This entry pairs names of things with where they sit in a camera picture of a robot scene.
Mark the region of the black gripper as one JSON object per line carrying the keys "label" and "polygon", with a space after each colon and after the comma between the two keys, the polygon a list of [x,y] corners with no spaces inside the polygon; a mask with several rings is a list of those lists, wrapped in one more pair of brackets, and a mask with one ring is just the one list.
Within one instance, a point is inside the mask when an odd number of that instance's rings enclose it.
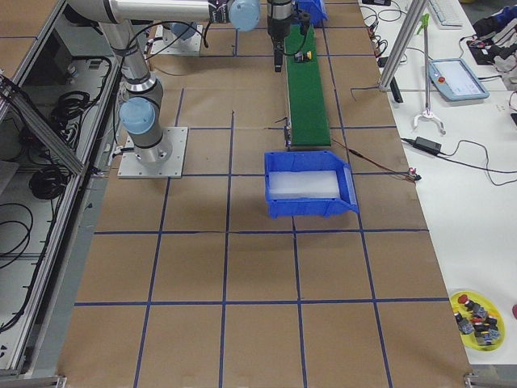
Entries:
{"label": "black gripper", "polygon": [[267,2],[267,32],[273,39],[274,71],[281,72],[284,62],[284,41],[292,24],[292,2],[270,0]]}

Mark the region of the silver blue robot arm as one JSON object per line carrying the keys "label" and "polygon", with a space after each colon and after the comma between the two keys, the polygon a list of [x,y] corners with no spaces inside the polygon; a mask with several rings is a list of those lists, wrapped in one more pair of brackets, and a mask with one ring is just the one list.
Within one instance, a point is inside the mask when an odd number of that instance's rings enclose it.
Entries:
{"label": "silver blue robot arm", "polygon": [[69,4],[81,16],[99,24],[121,65],[129,101],[122,105],[120,117],[133,141],[136,157],[143,163],[167,160],[173,146],[158,123],[162,85],[146,63],[131,21],[231,23],[236,30],[248,32],[256,28],[261,15],[259,1],[71,1]]}

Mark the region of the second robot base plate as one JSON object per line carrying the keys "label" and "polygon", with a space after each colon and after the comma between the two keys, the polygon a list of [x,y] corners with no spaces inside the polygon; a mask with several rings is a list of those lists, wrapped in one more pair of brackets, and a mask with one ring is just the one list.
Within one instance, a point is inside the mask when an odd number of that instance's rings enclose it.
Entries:
{"label": "second robot base plate", "polygon": [[148,54],[192,56],[200,55],[203,26],[168,23],[157,27]]}

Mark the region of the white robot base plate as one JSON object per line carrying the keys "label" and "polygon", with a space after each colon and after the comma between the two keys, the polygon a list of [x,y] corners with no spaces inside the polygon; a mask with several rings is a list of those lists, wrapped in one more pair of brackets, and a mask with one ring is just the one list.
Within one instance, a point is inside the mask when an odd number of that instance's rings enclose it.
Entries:
{"label": "white robot base plate", "polygon": [[154,148],[136,147],[128,135],[125,147],[133,148],[121,156],[118,176],[122,179],[181,179],[188,127],[164,127],[162,140]]}

